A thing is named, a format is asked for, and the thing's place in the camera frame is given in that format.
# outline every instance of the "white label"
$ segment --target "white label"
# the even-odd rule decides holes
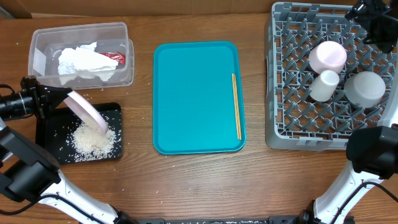
[[[33,69],[44,76],[46,56],[39,50],[35,49],[33,58]]]

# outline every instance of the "wooden table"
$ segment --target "wooden table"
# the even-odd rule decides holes
[[[36,29],[125,22],[134,42],[136,72],[129,87],[79,91],[92,103],[117,102],[123,111],[120,160],[63,166],[65,175],[100,201],[134,218],[260,218],[297,215],[325,192],[346,163],[345,152],[271,149],[265,143],[264,25],[268,14],[87,17],[0,21],[0,83],[20,90]],[[239,50],[248,141],[237,153],[167,156],[152,145],[152,60],[167,42],[229,40]],[[35,118],[9,125],[34,139]],[[398,194],[398,178],[384,185]],[[26,203],[0,197],[0,209]],[[358,223],[396,223],[398,206],[379,189],[351,214]],[[0,223],[76,223],[56,209],[35,205]]]

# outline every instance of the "red wrapper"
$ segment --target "red wrapper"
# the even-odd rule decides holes
[[[100,53],[101,55],[105,55],[113,60],[117,60],[119,63],[126,63],[126,56],[120,52],[116,53]]]

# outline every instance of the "blue tray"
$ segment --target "blue tray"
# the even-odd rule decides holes
[[[242,140],[236,134],[236,75]],[[246,142],[238,50],[228,41],[160,45],[154,53],[154,146],[163,154],[234,152]]]

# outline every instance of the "gray plastic basket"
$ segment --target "gray plastic basket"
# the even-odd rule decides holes
[[[265,28],[267,64],[266,143],[274,149],[345,149],[353,130],[377,125],[386,107],[396,54],[364,45],[366,31],[344,15],[351,6],[277,2]],[[308,96],[315,73],[310,50],[332,40],[343,45],[347,62],[330,100]],[[344,83],[355,73],[373,71],[386,83],[386,94],[372,108],[358,108],[345,97]]]

